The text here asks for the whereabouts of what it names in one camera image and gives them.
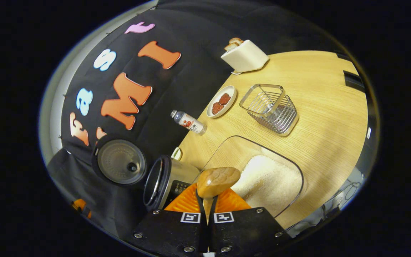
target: plastic bottle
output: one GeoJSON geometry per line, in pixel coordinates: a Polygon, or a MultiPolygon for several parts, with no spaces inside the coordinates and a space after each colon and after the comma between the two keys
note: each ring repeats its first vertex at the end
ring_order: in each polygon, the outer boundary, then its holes
{"type": "Polygon", "coordinates": [[[196,134],[203,135],[207,130],[206,125],[202,124],[197,119],[191,117],[185,112],[178,112],[176,110],[173,110],[171,112],[171,117],[174,118],[178,125],[181,125],[182,127],[191,130],[196,134]]]}

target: wooden table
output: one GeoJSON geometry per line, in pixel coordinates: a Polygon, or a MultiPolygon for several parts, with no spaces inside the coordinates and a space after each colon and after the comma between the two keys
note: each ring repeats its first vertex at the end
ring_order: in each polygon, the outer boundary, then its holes
{"type": "Polygon", "coordinates": [[[181,161],[202,169],[219,145],[240,135],[294,161],[305,176],[298,200],[277,217],[283,228],[301,221],[329,200],[345,182],[364,144],[367,103],[363,92],[345,86],[343,70],[357,74],[353,64],[332,52],[295,51],[269,55],[257,71],[231,75],[222,88],[233,85],[238,96],[219,118],[198,120],[207,132],[189,132],[179,148],[181,161]],[[254,84],[281,85],[299,113],[299,121],[287,137],[258,124],[239,106],[254,84]]]}

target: wire basket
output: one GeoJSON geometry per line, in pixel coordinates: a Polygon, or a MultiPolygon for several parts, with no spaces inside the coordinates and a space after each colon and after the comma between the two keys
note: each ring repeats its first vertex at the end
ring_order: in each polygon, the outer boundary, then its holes
{"type": "Polygon", "coordinates": [[[239,105],[258,123],[281,136],[287,136],[299,120],[296,107],[282,86],[256,84],[239,105]]]}

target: small plate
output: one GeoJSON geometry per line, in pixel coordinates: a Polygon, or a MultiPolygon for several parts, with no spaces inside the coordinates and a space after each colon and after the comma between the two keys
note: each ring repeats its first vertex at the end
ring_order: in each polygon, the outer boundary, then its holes
{"type": "Polygon", "coordinates": [[[218,91],[218,93],[212,98],[212,101],[210,101],[209,106],[207,107],[207,116],[212,117],[212,118],[218,118],[222,116],[225,112],[228,111],[228,109],[230,109],[230,107],[233,105],[236,98],[237,98],[237,91],[235,90],[234,86],[227,86],[223,88],[222,90],[218,91]],[[228,101],[225,107],[221,109],[220,112],[218,112],[217,114],[213,114],[212,113],[213,104],[220,101],[220,98],[225,93],[228,93],[231,99],[228,101]]]}

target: black cloth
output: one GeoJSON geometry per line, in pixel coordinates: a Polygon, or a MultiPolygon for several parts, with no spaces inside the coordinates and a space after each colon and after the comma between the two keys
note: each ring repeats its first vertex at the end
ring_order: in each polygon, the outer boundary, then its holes
{"type": "Polygon", "coordinates": [[[250,39],[266,54],[338,49],[306,20],[256,1],[161,0],[155,10],[145,11],[112,31],[90,51],[72,78],[62,110],[64,148],[48,164],[51,178],[68,201],[82,198],[87,202],[92,211],[91,222],[124,238],[140,221],[144,210],[140,192],[111,185],[94,174],[91,152],[97,127],[129,138],[148,160],[170,155],[188,132],[173,121],[170,112],[176,109],[199,117],[233,71],[220,58],[232,37],[250,39]],[[155,28],[142,34],[124,34],[130,25],[142,21],[144,26],[154,23],[155,28]],[[181,58],[165,70],[150,57],[138,57],[139,50],[150,41],[157,41],[170,52],[180,52],[181,58]],[[115,51],[117,56],[108,70],[100,71],[93,62],[104,49],[115,51]],[[118,99],[113,82],[121,72],[142,86],[153,87],[146,103],[137,106],[139,113],[133,114],[136,122],[132,130],[101,115],[106,99],[118,99]],[[93,91],[86,116],[76,107],[81,88],[93,91]],[[88,131],[89,146],[71,136],[71,112],[88,131]]]}

